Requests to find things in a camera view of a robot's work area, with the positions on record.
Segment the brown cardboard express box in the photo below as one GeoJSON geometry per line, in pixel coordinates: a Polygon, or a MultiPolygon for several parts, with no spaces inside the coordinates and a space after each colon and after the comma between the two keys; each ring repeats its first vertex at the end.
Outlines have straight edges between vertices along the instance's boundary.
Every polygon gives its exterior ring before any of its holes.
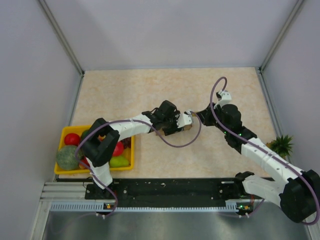
{"type": "Polygon", "coordinates": [[[169,127],[169,128],[162,128],[160,129],[156,135],[157,136],[170,136],[176,133],[180,133],[183,131],[189,131],[193,127],[192,124],[186,125],[184,127],[169,127]]]}

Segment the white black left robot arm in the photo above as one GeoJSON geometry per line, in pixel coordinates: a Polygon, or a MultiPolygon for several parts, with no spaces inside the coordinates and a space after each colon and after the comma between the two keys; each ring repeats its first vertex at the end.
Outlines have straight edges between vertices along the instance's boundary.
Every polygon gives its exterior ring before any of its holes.
{"type": "Polygon", "coordinates": [[[124,119],[107,122],[98,118],[84,135],[80,148],[87,159],[90,172],[94,177],[96,192],[102,198],[109,198],[114,191],[111,184],[109,162],[118,142],[139,134],[154,131],[177,130],[181,112],[170,101],[165,100],[160,107],[124,119]]]}

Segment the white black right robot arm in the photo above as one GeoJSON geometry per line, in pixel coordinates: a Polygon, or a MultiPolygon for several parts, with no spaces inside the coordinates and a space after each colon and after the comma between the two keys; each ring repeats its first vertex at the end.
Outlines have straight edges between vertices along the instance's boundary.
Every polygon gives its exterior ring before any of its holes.
{"type": "Polygon", "coordinates": [[[314,170],[304,171],[292,165],[264,144],[257,135],[243,126],[237,106],[208,106],[196,113],[204,126],[215,126],[224,133],[227,144],[251,159],[267,172],[267,180],[246,171],[238,173],[233,192],[239,198],[255,195],[278,206],[293,222],[303,223],[311,215],[320,219],[320,176],[314,170]]]}

